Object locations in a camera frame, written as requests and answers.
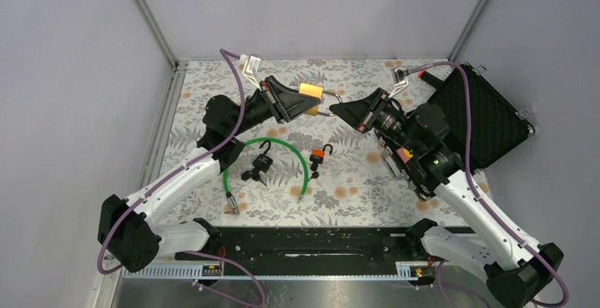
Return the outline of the brass padlock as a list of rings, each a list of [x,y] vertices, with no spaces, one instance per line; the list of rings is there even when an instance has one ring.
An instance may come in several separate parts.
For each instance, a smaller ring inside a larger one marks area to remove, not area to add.
[[[301,95],[317,98],[320,101],[322,100],[323,96],[326,95],[326,96],[332,96],[332,97],[336,98],[339,103],[343,102],[342,97],[338,93],[333,92],[333,91],[327,91],[322,86],[317,86],[317,85],[307,84],[307,83],[300,83],[298,92]],[[320,104],[321,104],[321,102],[319,102],[318,105],[315,105],[311,109],[307,110],[304,114],[311,115],[311,116],[323,116],[323,117],[335,116],[334,113],[320,111],[319,110]]]

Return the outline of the orange black padlock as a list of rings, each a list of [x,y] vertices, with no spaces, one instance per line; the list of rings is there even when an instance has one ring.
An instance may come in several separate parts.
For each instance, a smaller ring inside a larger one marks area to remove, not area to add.
[[[317,179],[320,174],[318,172],[318,167],[324,162],[326,154],[333,153],[333,146],[331,144],[325,144],[321,149],[314,149],[309,157],[309,161],[311,162],[310,170],[311,179]]]

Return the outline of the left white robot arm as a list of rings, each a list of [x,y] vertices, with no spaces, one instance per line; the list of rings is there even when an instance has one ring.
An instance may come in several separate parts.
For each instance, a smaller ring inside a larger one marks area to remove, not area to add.
[[[237,160],[246,144],[236,135],[270,118],[290,122],[318,107],[322,95],[321,86],[302,83],[291,89],[268,76],[240,103],[222,94],[211,97],[203,119],[206,131],[183,161],[124,199],[111,195],[104,200],[98,228],[99,272],[109,274],[103,267],[106,253],[132,273],[168,254],[194,251],[203,259],[216,256],[217,231],[204,219],[177,224],[162,224],[162,219],[188,193]]]

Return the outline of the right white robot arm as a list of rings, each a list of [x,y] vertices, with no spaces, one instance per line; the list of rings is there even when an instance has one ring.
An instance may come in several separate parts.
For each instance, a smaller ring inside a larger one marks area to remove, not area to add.
[[[423,103],[406,113],[377,89],[330,111],[358,132],[380,134],[418,193],[442,199],[480,238],[474,243],[423,219],[405,242],[409,256],[436,256],[467,270],[504,307],[524,307],[557,278],[563,252],[553,243],[540,244],[478,191],[467,158],[444,143],[450,127],[440,106]]]

